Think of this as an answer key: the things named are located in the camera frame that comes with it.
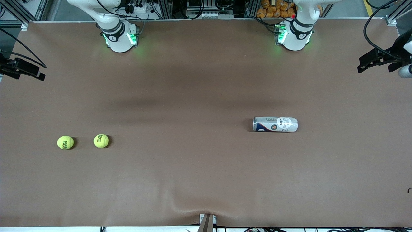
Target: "cylindrical container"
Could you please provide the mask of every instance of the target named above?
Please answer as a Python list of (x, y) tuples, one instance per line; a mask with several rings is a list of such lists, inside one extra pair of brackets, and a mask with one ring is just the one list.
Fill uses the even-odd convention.
[(253, 131), (257, 132), (295, 132), (297, 119), (291, 117), (254, 117)]

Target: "silver can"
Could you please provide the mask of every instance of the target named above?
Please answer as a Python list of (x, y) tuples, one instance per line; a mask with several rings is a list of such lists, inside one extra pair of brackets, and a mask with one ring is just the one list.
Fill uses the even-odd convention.
[(291, 117), (254, 117), (253, 131), (257, 132), (295, 132), (297, 119)]

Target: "blue label section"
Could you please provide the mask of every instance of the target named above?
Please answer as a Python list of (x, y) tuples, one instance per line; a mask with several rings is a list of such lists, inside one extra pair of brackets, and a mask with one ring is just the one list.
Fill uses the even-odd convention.
[(264, 131), (271, 131), (265, 126), (263, 126), (261, 123), (256, 124), (256, 131), (264, 132)]

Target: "yellow tape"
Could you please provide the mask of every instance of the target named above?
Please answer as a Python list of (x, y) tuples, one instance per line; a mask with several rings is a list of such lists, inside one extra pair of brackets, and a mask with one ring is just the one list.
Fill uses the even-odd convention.
[(370, 7), (370, 5), (368, 5), (365, 0), (363, 0), (363, 3), (365, 4), (366, 12), (368, 13), (370, 17), (373, 14), (372, 7)]

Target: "white circular label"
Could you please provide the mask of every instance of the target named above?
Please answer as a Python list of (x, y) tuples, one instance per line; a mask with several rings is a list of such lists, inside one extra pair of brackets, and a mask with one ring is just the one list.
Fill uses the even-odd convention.
[(281, 129), (287, 129), (292, 125), (290, 118), (278, 118), (278, 127)]

